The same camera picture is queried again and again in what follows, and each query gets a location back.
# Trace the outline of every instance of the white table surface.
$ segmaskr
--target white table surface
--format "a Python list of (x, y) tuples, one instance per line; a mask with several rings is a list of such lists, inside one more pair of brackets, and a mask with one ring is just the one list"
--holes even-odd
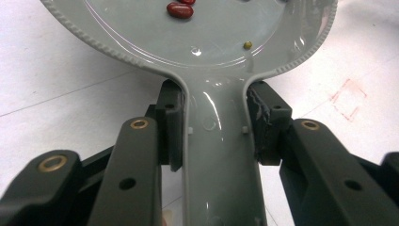
[[(399, 4), (340, 0), (319, 51), (267, 79), (293, 118), (326, 124), (351, 152), (379, 163), (399, 151)], [(54, 149), (86, 159), (143, 116), (164, 78), (85, 45), (39, 0), (0, 2), (0, 195), (29, 160)], [(294, 225), (278, 167), (261, 167), (269, 225)], [(163, 206), (179, 225), (182, 181), (163, 167)]]

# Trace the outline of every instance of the screw hole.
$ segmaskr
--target screw hole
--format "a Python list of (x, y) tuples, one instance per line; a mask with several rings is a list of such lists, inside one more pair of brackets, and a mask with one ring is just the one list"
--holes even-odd
[(174, 105), (165, 105), (165, 108), (166, 109), (172, 109), (172, 108), (174, 108)]
[(318, 130), (320, 129), (319, 124), (317, 124), (316, 122), (313, 121), (303, 121), (302, 126), (309, 129), (309, 130)]
[(135, 123), (135, 126), (143, 126), (144, 124), (144, 121), (138, 121)]
[(344, 183), (345, 183), (345, 185), (346, 185), (348, 188), (350, 188), (350, 189), (352, 189), (352, 190), (357, 190), (357, 191), (362, 190), (361, 185), (360, 185), (358, 182), (356, 182), (356, 181), (353, 181), (353, 180), (346, 180)]
[(149, 123), (145, 120), (137, 120), (137, 121), (133, 121), (130, 126), (134, 129), (143, 129), (145, 127), (147, 127)]
[(50, 172), (50, 171), (55, 171), (60, 168), (62, 168), (66, 163), (68, 159), (64, 155), (53, 155), (50, 156), (39, 164), (39, 171), (41, 172)]
[(120, 190), (128, 190), (136, 185), (136, 180), (133, 178), (126, 178), (120, 181)]

